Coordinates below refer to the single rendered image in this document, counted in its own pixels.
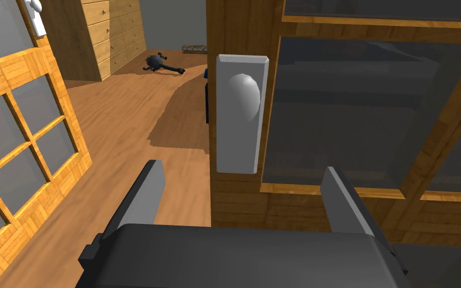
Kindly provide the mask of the wooden glass-paned door leaf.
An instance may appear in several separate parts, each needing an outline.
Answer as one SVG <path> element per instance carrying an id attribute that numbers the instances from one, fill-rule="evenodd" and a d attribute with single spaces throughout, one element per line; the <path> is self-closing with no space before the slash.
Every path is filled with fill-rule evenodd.
<path id="1" fill-rule="evenodd" d="M 461 288 L 461 0 L 205 0 L 211 225 L 329 232 L 341 169 L 422 288 Z M 217 57 L 266 56 L 255 173 L 223 158 Z"/>
<path id="2" fill-rule="evenodd" d="M 47 35 L 0 0 L 0 276 L 91 164 Z"/>

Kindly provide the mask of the wooden chest of drawers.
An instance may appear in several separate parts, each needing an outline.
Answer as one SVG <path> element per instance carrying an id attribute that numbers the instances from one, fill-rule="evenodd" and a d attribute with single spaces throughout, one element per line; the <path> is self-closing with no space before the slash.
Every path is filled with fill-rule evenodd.
<path id="1" fill-rule="evenodd" d="M 40 0 L 64 80 L 100 82 L 146 50 L 140 0 Z"/>

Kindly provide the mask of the white door knob with plate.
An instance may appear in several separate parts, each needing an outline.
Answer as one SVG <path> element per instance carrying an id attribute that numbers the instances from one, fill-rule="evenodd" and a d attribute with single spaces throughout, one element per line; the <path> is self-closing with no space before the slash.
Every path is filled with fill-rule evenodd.
<path id="1" fill-rule="evenodd" d="M 45 26 L 41 18 L 42 3 L 40 0 L 23 0 L 27 16 L 33 26 L 34 35 L 37 39 L 44 37 L 46 33 Z"/>

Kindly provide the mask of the grey door knob with plate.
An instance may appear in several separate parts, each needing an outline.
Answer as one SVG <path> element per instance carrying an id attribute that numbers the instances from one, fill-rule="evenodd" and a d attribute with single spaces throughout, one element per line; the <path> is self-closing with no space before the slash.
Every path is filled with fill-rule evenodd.
<path id="1" fill-rule="evenodd" d="M 269 70 L 261 55 L 216 58 L 216 170 L 255 174 Z"/>

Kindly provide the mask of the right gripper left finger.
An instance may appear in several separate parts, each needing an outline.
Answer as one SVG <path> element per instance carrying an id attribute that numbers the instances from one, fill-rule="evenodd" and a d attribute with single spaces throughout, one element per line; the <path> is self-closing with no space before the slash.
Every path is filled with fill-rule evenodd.
<path id="1" fill-rule="evenodd" d="M 102 239 L 108 238 L 125 224 L 153 224 L 165 186 L 163 162 L 149 160 L 112 215 L 102 233 Z"/>

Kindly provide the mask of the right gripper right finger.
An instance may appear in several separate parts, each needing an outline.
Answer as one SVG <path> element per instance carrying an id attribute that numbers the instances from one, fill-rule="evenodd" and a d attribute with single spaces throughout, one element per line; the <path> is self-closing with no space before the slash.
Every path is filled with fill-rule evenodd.
<path id="1" fill-rule="evenodd" d="M 396 255 L 370 210 L 339 168 L 326 167 L 320 194 L 333 233 L 371 235 L 388 252 Z"/>

